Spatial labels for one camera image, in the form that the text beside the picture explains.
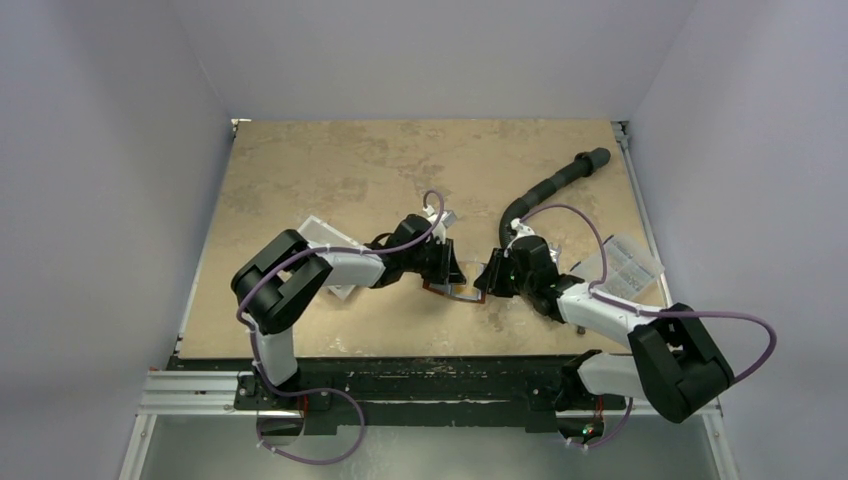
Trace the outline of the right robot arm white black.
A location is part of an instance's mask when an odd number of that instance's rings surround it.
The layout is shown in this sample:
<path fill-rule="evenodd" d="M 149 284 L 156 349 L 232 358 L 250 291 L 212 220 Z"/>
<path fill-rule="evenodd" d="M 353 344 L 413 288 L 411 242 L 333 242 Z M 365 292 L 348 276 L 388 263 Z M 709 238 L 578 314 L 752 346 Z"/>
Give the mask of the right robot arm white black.
<path fill-rule="evenodd" d="M 614 395 L 645 400 L 666 420 L 681 423 L 735 382 L 690 307 L 677 303 L 650 312 L 641 304 L 597 296 L 586 280 L 558 270 L 537 235 L 494 249 L 474 286 L 496 297 L 519 296 L 544 317 L 628 348 L 626 355 L 590 350 L 567 363 L 554 400 L 559 410 Z"/>

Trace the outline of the brown leather card holder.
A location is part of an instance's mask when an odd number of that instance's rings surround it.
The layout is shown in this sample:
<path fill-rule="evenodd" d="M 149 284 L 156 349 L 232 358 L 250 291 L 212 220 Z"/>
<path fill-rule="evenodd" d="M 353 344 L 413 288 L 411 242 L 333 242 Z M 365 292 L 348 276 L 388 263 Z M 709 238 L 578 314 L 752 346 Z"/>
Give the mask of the brown leather card holder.
<path fill-rule="evenodd" d="M 424 281 L 422 288 L 443 297 L 466 303 L 484 304 L 486 294 L 474 286 L 476 280 L 484 271 L 486 264 L 476 261 L 461 261 L 459 270 L 464 275 L 464 284 L 434 284 Z"/>

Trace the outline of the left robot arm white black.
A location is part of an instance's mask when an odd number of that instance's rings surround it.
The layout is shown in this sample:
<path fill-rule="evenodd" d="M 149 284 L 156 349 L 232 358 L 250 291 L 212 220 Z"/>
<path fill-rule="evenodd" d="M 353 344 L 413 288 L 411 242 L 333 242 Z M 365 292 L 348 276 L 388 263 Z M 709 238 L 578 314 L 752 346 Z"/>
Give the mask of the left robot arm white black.
<path fill-rule="evenodd" d="M 410 214 L 362 246 L 320 245 L 281 232 L 231 280 L 237 320 L 248 329 L 259 395 L 272 408 L 297 399 L 293 326 L 324 288 L 384 288 L 414 273 L 429 284 L 463 285 L 452 239 L 438 216 Z"/>

